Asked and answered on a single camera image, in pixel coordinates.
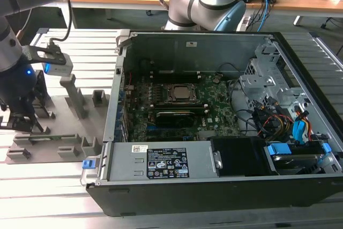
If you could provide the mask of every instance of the cpu socket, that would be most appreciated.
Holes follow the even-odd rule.
[[[168,99],[166,102],[196,102],[195,87],[192,84],[167,85]]]

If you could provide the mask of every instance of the screw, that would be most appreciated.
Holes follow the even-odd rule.
[[[10,46],[15,47],[16,46],[16,41],[14,39],[10,39]]]

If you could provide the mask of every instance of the motherboard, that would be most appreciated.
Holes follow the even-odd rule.
[[[227,83],[217,75],[141,77],[126,86],[124,106],[129,142],[204,141],[240,134]]]

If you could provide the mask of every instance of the sticker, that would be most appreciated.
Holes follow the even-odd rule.
[[[186,148],[147,149],[149,179],[189,178]]]
[[[196,41],[187,41],[186,42],[186,47],[190,47],[190,48],[196,48],[197,47],[197,42]]]
[[[132,153],[146,152],[147,149],[148,149],[148,145],[133,145],[132,146]]]

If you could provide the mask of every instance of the white label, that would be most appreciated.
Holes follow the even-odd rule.
[[[177,170],[179,174],[186,174],[188,173],[188,169],[179,169]]]
[[[197,44],[198,43],[196,41],[188,41],[188,42],[186,42],[186,47],[196,48]]]
[[[147,149],[148,149],[148,145],[133,145],[132,146],[133,153],[146,152]]]

